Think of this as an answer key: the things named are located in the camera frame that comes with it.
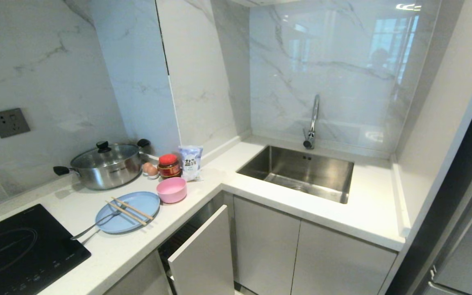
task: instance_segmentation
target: white wall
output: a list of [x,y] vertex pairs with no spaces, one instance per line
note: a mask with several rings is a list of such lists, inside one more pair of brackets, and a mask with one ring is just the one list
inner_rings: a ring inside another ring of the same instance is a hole
[[0,138],[0,201],[127,139],[94,27],[60,0],[0,0],[0,111],[11,108],[31,131]]
[[94,0],[92,19],[129,138],[176,151],[179,133],[154,0]]
[[250,129],[249,8],[156,2],[182,144],[210,152]]
[[[317,145],[388,158],[439,5],[431,0],[420,11],[403,11],[385,0],[304,0],[251,8],[253,133],[301,145],[318,93]],[[408,47],[411,22],[418,24]],[[376,50],[386,50],[386,58],[373,58]],[[399,79],[402,54],[408,59]]]
[[472,1],[464,3],[433,78],[405,145],[396,153],[411,224],[427,213],[472,118]]

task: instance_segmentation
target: open cabinet door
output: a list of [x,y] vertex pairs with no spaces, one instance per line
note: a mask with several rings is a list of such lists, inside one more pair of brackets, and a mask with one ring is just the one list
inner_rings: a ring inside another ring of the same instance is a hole
[[168,259],[178,295],[234,295],[227,206]]

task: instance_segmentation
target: induction cooktop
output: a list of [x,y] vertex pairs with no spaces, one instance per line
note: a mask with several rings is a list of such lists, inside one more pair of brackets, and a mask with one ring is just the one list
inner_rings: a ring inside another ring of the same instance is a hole
[[0,295],[34,295],[90,257],[41,205],[0,222]]

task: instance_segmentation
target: black pot handle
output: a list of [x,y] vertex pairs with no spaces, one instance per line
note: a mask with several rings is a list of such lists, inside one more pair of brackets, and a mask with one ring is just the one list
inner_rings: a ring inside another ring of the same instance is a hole
[[69,174],[70,169],[66,168],[66,167],[63,167],[63,166],[55,166],[54,167],[54,173],[58,174],[59,176],[62,176],[62,175],[65,175],[65,174]]
[[98,153],[106,153],[112,151],[112,149],[109,147],[109,142],[108,141],[100,141],[96,144],[98,148]]
[[137,145],[144,148],[150,145],[150,141],[143,138],[138,141]]

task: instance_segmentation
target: pot handle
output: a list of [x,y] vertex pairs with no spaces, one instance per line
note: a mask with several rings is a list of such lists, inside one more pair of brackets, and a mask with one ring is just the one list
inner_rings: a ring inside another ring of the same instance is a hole
[[112,151],[112,149],[109,147],[109,142],[108,141],[100,141],[96,144],[98,148],[98,153],[106,153]]
[[75,174],[77,174],[77,176],[80,176],[79,172],[77,172],[73,168],[67,168],[64,166],[55,166],[53,169],[54,169],[54,173],[56,173],[58,176],[69,174],[70,172],[74,172]]
[[137,145],[144,148],[150,145],[150,141],[143,138],[138,141]]

